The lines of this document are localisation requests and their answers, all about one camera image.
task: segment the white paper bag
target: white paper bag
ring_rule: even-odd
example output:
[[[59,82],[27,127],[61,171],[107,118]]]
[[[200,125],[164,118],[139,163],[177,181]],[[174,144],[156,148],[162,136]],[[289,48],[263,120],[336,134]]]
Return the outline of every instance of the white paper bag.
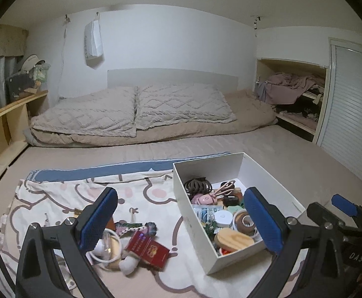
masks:
[[[87,60],[101,57],[104,54],[98,20],[90,22],[84,28],[84,54]]]

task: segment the metal screw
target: metal screw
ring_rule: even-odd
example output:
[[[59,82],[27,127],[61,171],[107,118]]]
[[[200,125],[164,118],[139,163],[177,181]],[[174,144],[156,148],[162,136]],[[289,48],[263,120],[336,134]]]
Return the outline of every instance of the metal screw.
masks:
[[[324,223],[324,227],[327,229],[327,230],[332,230],[333,226],[330,222],[325,222]]]
[[[288,225],[296,225],[297,219],[295,217],[287,217],[287,224]]]
[[[67,217],[64,221],[65,225],[73,225],[76,219],[74,217]]]

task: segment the white wall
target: white wall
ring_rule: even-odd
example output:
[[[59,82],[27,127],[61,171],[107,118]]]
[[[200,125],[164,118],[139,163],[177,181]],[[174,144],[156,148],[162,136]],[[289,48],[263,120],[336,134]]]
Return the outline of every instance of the white wall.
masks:
[[[257,30],[257,58],[298,60],[329,66],[329,37],[362,44],[362,35],[328,27],[276,27]]]
[[[64,48],[63,18],[30,29],[26,54],[51,64],[49,101],[107,87],[107,71],[123,68],[175,68],[239,77],[239,88],[254,81],[256,45],[252,27],[189,8],[138,4],[122,10],[93,9],[68,15]],[[100,13],[104,60],[86,64],[84,27]]]

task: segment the brown tape roll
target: brown tape roll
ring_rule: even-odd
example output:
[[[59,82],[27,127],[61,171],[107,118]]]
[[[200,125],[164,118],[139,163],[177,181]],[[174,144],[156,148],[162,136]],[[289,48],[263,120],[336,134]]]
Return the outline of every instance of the brown tape roll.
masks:
[[[236,216],[236,218],[234,220],[235,220],[237,230],[239,232],[246,234],[246,235],[254,234],[255,224],[254,224],[253,220],[250,218],[250,216],[248,215],[248,213],[246,213],[246,212],[240,213]]]

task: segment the red booklet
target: red booklet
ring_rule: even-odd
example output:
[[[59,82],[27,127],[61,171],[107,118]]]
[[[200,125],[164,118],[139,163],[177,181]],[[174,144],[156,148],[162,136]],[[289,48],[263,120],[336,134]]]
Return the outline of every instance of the red booklet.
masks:
[[[134,233],[126,247],[127,251],[134,252],[144,262],[162,269],[168,259],[170,250],[157,243],[148,235],[137,231]]]

